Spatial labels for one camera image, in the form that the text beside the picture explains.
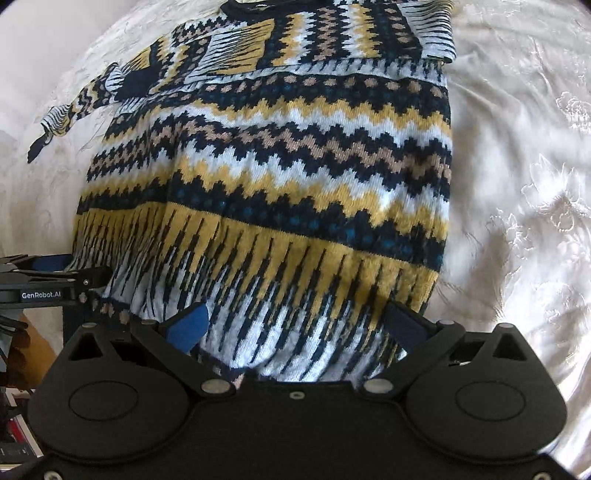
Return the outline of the navy yellow patterned knit sweater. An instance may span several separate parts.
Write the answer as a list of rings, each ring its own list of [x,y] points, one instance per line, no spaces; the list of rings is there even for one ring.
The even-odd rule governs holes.
[[[72,267],[99,306],[207,307],[200,359],[236,376],[359,381],[402,353],[443,262],[452,179],[448,1],[228,1],[42,119],[35,159],[116,112],[87,171]]]

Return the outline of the white embroidered bedspread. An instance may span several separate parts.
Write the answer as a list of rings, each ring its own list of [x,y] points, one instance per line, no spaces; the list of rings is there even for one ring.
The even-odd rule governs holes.
[[[17,1],[1,15],[1,251],[63,253],[108,112],[26,158],[70,101],[214,1]],[[449,68],[450,234],[432,319],[515,324],[568,404],[556,459],[590,473],[590,13],[579,1],[458,1]]]

